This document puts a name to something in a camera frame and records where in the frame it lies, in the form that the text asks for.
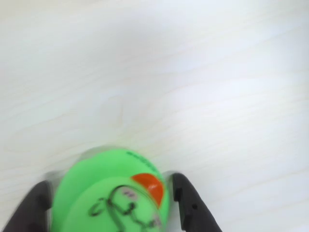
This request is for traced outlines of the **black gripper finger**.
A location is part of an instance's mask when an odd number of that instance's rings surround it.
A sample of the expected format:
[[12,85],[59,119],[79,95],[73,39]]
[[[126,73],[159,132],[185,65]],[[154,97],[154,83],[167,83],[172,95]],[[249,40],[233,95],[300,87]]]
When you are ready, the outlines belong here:
[[3,232],[48,232],[52,192],[49,181],[34,185],[19,203]]
[[186,232],[222,232],[199,193],[182,173],[172,177],[173,200],[178,203],[181,229]]

